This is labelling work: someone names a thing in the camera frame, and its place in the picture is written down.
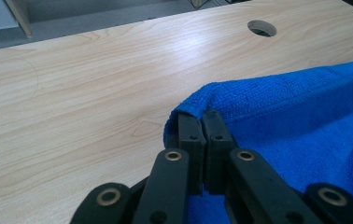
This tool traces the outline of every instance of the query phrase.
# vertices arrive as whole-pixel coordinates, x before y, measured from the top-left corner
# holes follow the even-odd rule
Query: table surface
[[[67,223],[93,188],[146,177],[171,110],[206,83],[351,61],[341,0],[253,0],[0,49],[0,223]]]

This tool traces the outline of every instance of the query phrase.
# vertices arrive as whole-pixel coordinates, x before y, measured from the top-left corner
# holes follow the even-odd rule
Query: wooden table
[[[147,176],[171,110],[206,83],[350,61],[341,0],[254,0],[0,49],[0,223],[67,223],[96,186]]]

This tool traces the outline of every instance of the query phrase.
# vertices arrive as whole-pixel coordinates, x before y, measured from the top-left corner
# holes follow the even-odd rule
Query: blue towel
[[[353,194],[353,63],[210,83],[171,113],[164,136],[177,131],[179,112],[200,119],[207,108],[291,187],[327,182]],[[230,223],[223,200],[191,196],[189,222]]]

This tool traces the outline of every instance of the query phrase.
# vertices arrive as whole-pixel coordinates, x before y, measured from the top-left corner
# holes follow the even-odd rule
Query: gray floor
[[[209,0],[201,9],[227,5]],[[0,30],[0,48],[196,10],[189,0],[28,0],[32,35]]]

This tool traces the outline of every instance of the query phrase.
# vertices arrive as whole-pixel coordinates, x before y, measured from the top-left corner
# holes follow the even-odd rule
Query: blue cloth
[[[200,119],[207,108],[293,188],[327,182],[353,194],[353,63],[210,83],[171,113],[164,137],[179,112]],[[230,223],[223,197],[190,197],[189,222]]]

